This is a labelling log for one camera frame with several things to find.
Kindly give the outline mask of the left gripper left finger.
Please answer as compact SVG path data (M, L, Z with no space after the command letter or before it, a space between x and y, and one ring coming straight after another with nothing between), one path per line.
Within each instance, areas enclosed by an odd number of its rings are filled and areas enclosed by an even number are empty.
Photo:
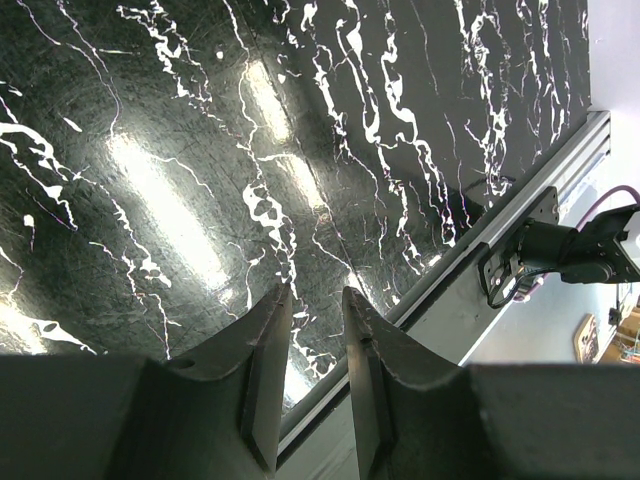
M291 324L280 284L199 345L145 362L106 478L274 478Z

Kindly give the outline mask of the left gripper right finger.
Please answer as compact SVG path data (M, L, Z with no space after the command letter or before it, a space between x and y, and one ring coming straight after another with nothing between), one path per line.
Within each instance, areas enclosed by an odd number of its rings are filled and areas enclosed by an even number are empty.
M499 478L469 374L359 290L344 288L342 310L360 478Z

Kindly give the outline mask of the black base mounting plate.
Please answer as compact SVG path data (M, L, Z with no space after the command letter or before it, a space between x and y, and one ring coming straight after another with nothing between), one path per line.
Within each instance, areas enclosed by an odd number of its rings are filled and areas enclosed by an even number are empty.
M387 319L444 359L463 364L499 312L486 287L495 267L486 261L528 218L557 222L552 186L514 196L497 214L480 220ZM294 408L285 420L276 476L279 479L354 479L356 445L347 361Z

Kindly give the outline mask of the aluminium frame rail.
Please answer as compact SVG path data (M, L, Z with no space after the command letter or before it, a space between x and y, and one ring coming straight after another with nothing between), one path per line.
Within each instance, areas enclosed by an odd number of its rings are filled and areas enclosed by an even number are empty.
M578 185L586 179L586 176L605 158L610 147L610 133L611 121L609 112L589 113L586 122L566 141L552 158L543 165L537 166L530 171L506 196L500 199L496 208L485 214L480 220L490 213L499 213L518 193L534 193L548 186L556 188L558 203L564 203ZM477 345L486 336L486 333L493 326L496 319L501 316L501 311L498 310L498 312L498 316L485 331L471 354L476 350ZM281 442L286 434L285 420L289 415L284 419L284 432L278 447L278 456Z

